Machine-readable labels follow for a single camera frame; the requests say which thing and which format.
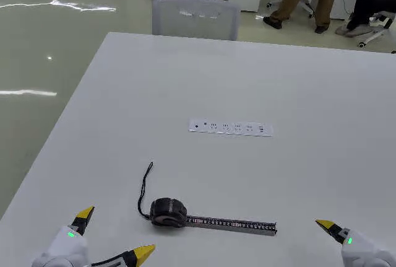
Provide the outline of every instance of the shoe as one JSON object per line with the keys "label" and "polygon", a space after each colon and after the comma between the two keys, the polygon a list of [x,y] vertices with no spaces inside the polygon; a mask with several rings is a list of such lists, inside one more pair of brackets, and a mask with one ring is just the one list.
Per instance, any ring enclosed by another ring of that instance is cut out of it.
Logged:
{"label": "shoe", "polygon": [[350,32],[351,30],[348,30],[347,25],[341,25],[335,30],[335,34],[339,36],[345,36],[346,33]]}
{"label": "shoe", "polygon": [[326,30],[328,30],[329,27],[324,27],[322,25],[318,25],[315,29],[316,33],[324,33]]}
{"label": "shoe", "polygon": [[368,24],[361,24],[361,25],[358,25],[353,30],[350,30],[349,32],[347,32],[345,34],[345,36],[348,38],[353,38],[353,37],[362,36],[362,35],[365,35],[365,34],[371,33],[371,32],[372,32],[372,28]]}
{"label": "shoe", "polygon": [[272,26],[273,28],[280,30],[282,28],[282,21],[272,19],[271,17],[264,17],[262,19],[266,24]]}

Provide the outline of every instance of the white table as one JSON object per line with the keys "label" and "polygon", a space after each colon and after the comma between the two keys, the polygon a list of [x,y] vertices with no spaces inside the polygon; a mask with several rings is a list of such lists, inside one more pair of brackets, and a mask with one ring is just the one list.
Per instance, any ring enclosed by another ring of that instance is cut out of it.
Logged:
{"label": "white table", "polygon": [[[90,257],[155,243],[145,266],[342,266],[330,219],[396,250],[395,57],[109,34],[0,223],[2,266],[30,266],[92,204]],[[273,124],[272,138],[189,133],[190,118]],[[157,230],[144,210],[277,221],[266,237]]]}

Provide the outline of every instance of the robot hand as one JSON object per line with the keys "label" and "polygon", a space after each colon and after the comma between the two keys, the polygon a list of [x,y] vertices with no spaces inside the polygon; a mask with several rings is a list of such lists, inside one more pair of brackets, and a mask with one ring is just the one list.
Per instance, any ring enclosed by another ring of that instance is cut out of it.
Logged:
{"label": "robot hand", "polygon": [[139,267],[154,251],[155,246],[135,248],[114,258],[90,264],[87,240],[83,237],[94,207],[78,213],[73,223],[64,226],[52,241],[49,249],[34,260],[32,267]]}
{"label": "robot hand", "polygon": [[342,244],[341,256],[345,267],[396,267],[395,257],[378,249],[369,239],[330,221],[316,220],[328,234]]}

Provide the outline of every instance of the tape measure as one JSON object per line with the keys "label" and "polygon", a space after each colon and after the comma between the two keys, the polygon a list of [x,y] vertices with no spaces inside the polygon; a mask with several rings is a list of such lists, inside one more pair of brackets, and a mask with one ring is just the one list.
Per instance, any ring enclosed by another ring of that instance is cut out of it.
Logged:
{"label": "tape measure", "polygon": [[150,220],[153,225],[174,228],[199,227],[269,236],[275,236],[277,233],[277,225],[272,222],[251,222],[234,219],[188,216],[187,209],[184,207],[183,203],[171,198],[155,200],[151,204],[150,215],[144,214],[141,209],[141,204],[145,194],[146,178],[152,167],[153,162],[150,163],[143,177],[142,189],[140,191],[140,198],[137,202],[137,208],[140,214]]}

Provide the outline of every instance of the electrical outlet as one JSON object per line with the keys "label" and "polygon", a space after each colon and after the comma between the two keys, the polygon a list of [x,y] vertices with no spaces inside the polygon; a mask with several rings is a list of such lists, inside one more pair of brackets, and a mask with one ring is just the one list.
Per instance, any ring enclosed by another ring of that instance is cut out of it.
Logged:
{"label": "electrical outlet", "polygon": [[189,131],[200,133],[235,134],[262,137],[271,137],[273,135],[272,127],[263,123],[228,123],[198,119],[190,120]]}

